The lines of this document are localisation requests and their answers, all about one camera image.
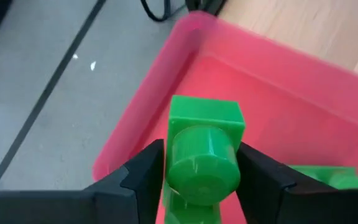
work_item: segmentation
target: green plastic block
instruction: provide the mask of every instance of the green plastic block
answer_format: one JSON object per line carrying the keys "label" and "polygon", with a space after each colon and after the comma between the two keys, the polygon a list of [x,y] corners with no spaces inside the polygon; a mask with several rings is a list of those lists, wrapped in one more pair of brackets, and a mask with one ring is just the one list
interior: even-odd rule
{"label": "green plastic block", "polygon": [[219,204],[210,206],[194,205],[171,190],[167,194],[165,224],[221,223]]}
{"label": "green plastic block", "polygon": [[235,191],[244,129],[236,102],[174,96],[165,171],[170,188],[195,205],[214,205]]}
{"label": "green plastic block", "polygon": [[358,175],[355,167],[290,166],[304,175],[328,184],[336,189],[357,189]]}

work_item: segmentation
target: dark floor stripe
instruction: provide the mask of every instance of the dark floor stripe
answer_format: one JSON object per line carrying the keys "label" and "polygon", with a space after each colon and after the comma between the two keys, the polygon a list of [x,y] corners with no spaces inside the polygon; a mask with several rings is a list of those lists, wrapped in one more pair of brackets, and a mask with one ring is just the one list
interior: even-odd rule
{"label": "dark floor stripe", "polygon": [[75,36],[70,47],[67,49],[66,54],[64,55],[62,61],[59,63],[59,66],[56,68],[55,73],[53,73],[47,86],[45,87],[44,91],[42,92],[40,98],[38,99],[35,106],[32,108],[30,115],[27,117],[26,121],[23,124],[23,127],[17,134],[17,136],[16,136],[15,140],[13,141],[12,145],[10,146],[8,152],[4,156],[4,159],[0,163],[0,180],[1,180],[2,175],[4,175],[6,169],[9,167],[9,164],[12,162],[13,157],[17,153],[17,150],[20,148],[20,145],[22,144],[24,138],[27,136],[27,133],[29,133],[30,128],[34,124],[35,120],[37,119],[39,113],[41,112],[46,101],[48,100],[48,97],[52,93],[57,82],[59,81],[60,77],[62,76],[63,72],[65,71],[68,63],[70,62],[73,54],[77,51],[78,46],[80,46],[82,40],[84,39],[84,36],[89,31],[93,21],[95,20],[96,16],[99,14],[99,12],[105,2],[106,2],[106,0],[98,0],[98,2],[96,2],[96,4],[93,6],[92,11],[86,18],[80,31],[78,31],[78,33]]}

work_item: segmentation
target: black cable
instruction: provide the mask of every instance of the black cable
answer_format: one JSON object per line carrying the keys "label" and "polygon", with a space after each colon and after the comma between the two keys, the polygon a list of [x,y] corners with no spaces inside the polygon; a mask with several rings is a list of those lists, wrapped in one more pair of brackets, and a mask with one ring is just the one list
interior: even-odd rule
{"label": "black cable", "polygon": [[164,14],[160,18],[155,16],[154,13],[152,13],[146,0],[140,0],[140,2],[142,3],[143,8],[146,11],[148,17],[155,22],[166,21],[171,16],[171,0],[164,0]]}

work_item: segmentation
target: gray floor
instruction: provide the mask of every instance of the gray floor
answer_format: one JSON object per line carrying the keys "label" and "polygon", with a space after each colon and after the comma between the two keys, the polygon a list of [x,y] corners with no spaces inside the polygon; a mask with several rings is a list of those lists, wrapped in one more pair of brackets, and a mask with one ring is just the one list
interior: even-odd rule
{"label": "gray floor", "polygon": [[[0,162],[96,0],[15,0],[0,33]],[[173,8],[184,0],[173,1]],[[161,11],[162,1],[150,0]],[[182,10],[163,24],[138,0],[104,5],[0,180],[0,189],[82,189]]]}

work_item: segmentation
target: green cylinder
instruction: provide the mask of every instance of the green cylinder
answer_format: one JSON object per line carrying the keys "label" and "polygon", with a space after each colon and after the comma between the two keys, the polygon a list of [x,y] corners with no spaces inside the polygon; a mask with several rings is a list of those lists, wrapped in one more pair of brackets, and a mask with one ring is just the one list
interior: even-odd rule
{"label": "green cylinder", "polygon": [[229,136],[213,126],[192,126],[178,133],[167,169],[169,186],[195,205],[213,205],[235,191],[240,182]]}

